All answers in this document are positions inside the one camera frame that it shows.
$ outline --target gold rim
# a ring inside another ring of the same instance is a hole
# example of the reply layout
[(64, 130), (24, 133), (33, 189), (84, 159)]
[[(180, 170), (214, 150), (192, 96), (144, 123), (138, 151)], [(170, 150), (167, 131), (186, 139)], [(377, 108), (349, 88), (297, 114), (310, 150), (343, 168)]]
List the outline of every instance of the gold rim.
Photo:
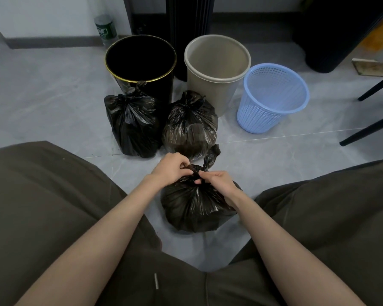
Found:
[(127, 39), (128, 37), (134, 37), (134, 36), (150, 36), (150, 37), (156, 37), (156, 38), (158, 38), (158, 39), (160, 39), (160, 40), (166, 42), (166, 43), (170, 46), (170, 48), (172, 48), (173, 53), (174, 53), (174, 63), (173, 63), (173, 66), (170, 68), (170, 70), (169, 70), (166, 74), (163, 74), (162, 76), (159, 76), (158, 78), (153, 78), (153, 79), (151, 79), (151, 80), (147, 80), (146, 82), (147, 82), (147, 83), (154, 82), (154, 81), (159, 80), (159, 79), (161, 79), (161, 78), (163, 78), (163, 77), (165, 77), (165, 76), (168, 76), (168, 75), (170, 74), (170, 72), (173, 71), (173, 69), (174, 69), (174, 67), (176, 66), (176, 63), (177, 63), (177, 54), (176, 54), (176, 51), (174, 50), (173, 46), (172, 46), (168, 41), (165, 41), (164, 39), (161, 39), (161, 38), (158, 37), (158, 36), (147, 35), (147, 34), (129, 35), (129, 36), (124, 37), (123, 39), (117, 40), (115, 43), (113, 43), (113, 44), (108, 48), (108, 50), (107, 50), (107, 52), (106, 52), (106, 54), (105, 54), (105, 60), (104, 60), (104, 62), (105, 62), (105, 66), (107, 67), (108, 72), (110, 72), (115, 78), (118, 78), (119, 80), (122, 80), (122, 81), (124, 81), (124, 82), (128, 82), (128, 83), (137, 83), (137, 82), (138, 82), (138, 81), (135, 81), (135, 80), (128, 80), (128, 79), (125, 79), (125, 78), (122, 78), (122, 77), (119, 77), (119, 76), (115, 75), (115, 74), (111, 71), (111, 69), (108, 67), (108, 64), (107, 64), (107, 55), (108, 55), (108, 53), (109, 53), (109, 50), (110, 50), (110, 49), (111, 49), (117, 42), (120, 42), (120, 41), (122, 41), (122, 40), (125, 40), (125, 39)]

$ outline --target black chair leg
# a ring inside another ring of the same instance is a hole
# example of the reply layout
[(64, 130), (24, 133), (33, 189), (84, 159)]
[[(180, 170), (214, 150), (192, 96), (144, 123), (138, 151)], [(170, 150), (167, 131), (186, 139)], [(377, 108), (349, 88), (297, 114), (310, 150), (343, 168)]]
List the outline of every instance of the black chair leg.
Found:
[(350, 143), (358, 141), (361, 138), (364, 138), (364, 137), (366, 137), (366, 136), (368, 136), (374, 132), (377, 132), (381, 129), (383, 129), (383, 119), (379, 120), (378, 122), (373, 123), (372, 125), (368, 126), (367, 128), (360, 130), (357, 133), (354, 133), (353, 135), (351, 135), (347, 139), (342, 140), (342, 142), (340, 142), (339, 144), (341, 146), (346, 146)]
[(381, 82), (379, 82), (378, 84), (376, 84), (375, 86), (373, 86), (368, 92), (363, 94), (363, 96), (359, 97), (358, 100), (363, 101), (364, 99), (367, 99), (368, 97), (375, 94), (376, 92), (378, 92), (382, 88), (383, 88), (383, 80)]

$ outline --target white wall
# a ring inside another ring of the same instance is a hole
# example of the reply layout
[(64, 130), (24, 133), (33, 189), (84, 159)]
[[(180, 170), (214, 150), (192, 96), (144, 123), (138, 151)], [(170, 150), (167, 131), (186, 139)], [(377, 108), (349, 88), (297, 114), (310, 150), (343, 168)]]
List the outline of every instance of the white wall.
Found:
[[(118, 34), (131, 34), (123, 0), (106, 0)], [(87, 0), (0, 0), (5, 38), (98, 35)]]
[[(215, 0), (214, 12), (295, 12), (301, 0)], [(132, 0), (133, 13), (165, 13), (166, 0)]]

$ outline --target mesh pattern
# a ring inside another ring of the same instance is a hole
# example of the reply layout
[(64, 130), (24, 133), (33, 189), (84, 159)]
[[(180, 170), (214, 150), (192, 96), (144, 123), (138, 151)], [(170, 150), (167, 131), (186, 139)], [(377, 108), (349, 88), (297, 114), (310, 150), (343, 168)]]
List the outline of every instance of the mesh pattern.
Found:
[(255, 134), (268, 131), (309, 101), (302, 78), (277, 64), (253, 66), (244, 78), (244, 89), (237, 121), (244, 130)]

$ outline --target bottle label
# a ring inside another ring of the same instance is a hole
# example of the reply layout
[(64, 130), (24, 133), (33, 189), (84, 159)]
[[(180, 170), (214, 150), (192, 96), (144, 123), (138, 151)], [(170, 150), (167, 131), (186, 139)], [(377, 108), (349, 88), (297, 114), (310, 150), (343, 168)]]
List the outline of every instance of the bottle label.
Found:
[(116, 29), (113, 25), (113, 21), (111, 21), (109, 24), (95, 24), (99, 35), (104, 40), (111, 40), (116, 37)]

